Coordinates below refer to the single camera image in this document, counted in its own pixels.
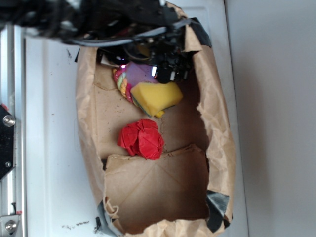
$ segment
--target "bolt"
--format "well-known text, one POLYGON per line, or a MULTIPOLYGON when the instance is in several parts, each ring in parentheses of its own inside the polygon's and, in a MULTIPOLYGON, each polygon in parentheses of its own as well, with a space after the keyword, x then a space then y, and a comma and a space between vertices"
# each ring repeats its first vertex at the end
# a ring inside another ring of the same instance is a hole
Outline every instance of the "bolt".
POLYGON ((9 234, 12 234, 13 232, 15 232, 16 230, 16 223, 15 221, 8 221, 6 224, 5 224, 5 230, 9 232, 9 234))
POLYGON ((3 123, 7 127, 15 125, 15 118, 12 115, 7 115, 3 118, 3 123))
POLYGON ((11 163, 11 162, 6 162, 6 163, 5 163, 5 167, 10 168, 11 166, 12 166, 12 163, 11 163))

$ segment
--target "metal frame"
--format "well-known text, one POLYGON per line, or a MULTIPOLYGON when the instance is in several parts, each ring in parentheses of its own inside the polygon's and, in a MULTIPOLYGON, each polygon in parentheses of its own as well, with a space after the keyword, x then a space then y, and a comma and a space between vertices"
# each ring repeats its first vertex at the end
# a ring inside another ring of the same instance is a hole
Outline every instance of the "metal frame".
POLYGON ((25 182, 25 40, 20 27, 1 32, 0 99, 15 117, 14 169, 0 182, 0 216, 17 219, 14 236, 26 236, 25 182))

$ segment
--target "white surface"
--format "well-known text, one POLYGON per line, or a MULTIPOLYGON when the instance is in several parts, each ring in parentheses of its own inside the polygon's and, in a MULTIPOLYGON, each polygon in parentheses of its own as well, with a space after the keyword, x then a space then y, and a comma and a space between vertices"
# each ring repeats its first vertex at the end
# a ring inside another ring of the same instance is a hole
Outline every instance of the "white surface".
POLYGON ((98 213, 77 136, 77 53, 78 47, 27 39, 29 237, 103 236, 93 233, 98 213))
POLYGON ((316 1, 227 0, 250 237, 316 236, 316 1))
MULTIPOLYGON (((237 145, 234 221, 222 236, 246 237, 235 95, 224 4, 174 1, 206 26, 211 38, 237 145)), ((96 205, 77 138, 74 59, 78 48, 27 40, 27 204, 29 236, 95 236, 96 205), (86 225, 76 223, 89 221, 86 225)))

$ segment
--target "paper bag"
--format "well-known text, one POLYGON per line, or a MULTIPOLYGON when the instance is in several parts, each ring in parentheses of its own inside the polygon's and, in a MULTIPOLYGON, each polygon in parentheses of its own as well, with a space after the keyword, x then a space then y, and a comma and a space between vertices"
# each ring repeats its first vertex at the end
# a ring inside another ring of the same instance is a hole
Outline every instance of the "paper bag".
POLYGON ((121 96, 112 69, 96 63, 96 48, 80 50, 80 144, 102 228, 113 236, 214 237, 232 221, 235 146, 214 54, 189 26, 185 47, 195 54, 194 72, 178 83, 184 98, 151 118, 165 141, 159 160, 117 145, 124 126, 148 117, 121 96))

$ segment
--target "yellow sponge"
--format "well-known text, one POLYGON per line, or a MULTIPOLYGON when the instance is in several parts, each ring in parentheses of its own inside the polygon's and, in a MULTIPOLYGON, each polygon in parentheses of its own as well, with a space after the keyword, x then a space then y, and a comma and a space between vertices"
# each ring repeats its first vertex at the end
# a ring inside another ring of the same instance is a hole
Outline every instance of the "yellow sponge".
POLYGON ((168 84, 140 82, 131 89, 131 94, 150 117, 178 104, 183 98, 180 88, 174 82, 168 84))

